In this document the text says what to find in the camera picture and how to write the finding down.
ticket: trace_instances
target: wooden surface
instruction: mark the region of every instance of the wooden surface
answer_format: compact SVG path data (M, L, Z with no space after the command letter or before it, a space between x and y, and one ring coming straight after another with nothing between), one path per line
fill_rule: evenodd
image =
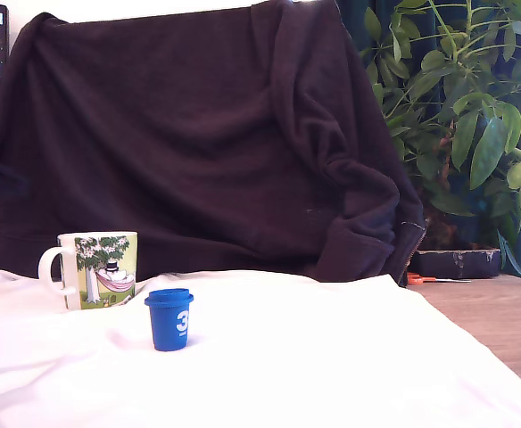
M521 378L521 279L410 285L452 322L486 345Z

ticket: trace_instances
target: white wall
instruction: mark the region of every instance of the white wall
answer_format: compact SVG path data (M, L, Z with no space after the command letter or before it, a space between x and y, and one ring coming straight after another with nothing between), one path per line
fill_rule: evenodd
M9 8L11 46L21 28L41 12L68 22L106 21L140 16L250 6L263 0L0 0Z

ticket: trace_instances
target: blue container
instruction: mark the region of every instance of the blue container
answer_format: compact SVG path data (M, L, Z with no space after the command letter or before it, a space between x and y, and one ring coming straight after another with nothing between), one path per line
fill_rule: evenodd
M193 294L186 288L150 292L145 304L150 307L153 345L157 350L180 350L187 345L189 303Z

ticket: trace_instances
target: dark brown fabric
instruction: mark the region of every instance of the dark brown fabric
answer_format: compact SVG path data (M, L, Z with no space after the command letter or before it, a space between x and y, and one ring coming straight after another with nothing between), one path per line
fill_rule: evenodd
M0 82L0 268L60 233L134 230L138 279L262 269L398 278L423 234L331 0L69 24L37 16Z

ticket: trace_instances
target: white cloth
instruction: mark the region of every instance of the white cloth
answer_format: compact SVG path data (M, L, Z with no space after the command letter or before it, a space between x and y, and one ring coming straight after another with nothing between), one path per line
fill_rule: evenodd
M0 272L0 427L516 427L521 380L418 293L202 272L69 312ZM153 349L144 298L189 288L189 342Z

